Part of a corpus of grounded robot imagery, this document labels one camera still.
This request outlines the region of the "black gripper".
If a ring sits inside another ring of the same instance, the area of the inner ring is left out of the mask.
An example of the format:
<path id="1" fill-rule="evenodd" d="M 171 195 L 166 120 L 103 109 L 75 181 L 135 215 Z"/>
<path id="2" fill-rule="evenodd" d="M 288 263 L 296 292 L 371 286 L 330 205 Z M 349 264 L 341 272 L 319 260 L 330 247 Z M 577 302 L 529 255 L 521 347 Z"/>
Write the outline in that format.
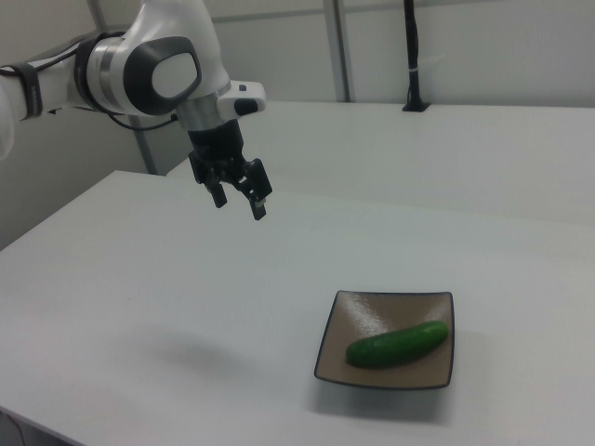
<path id="1" fill-rule="evenodd" d="M 249 201 L 255 220 L 266 216 L 265 202 L 272 186 L 259 159 L 246 161 L 244 140 L 237 120 L 202 131 L 188 131 L 192 143 L 189 161 L 193 176 L 210 193 L 216 208 L 227 203 L 220 181 L 234 182 Z"/>

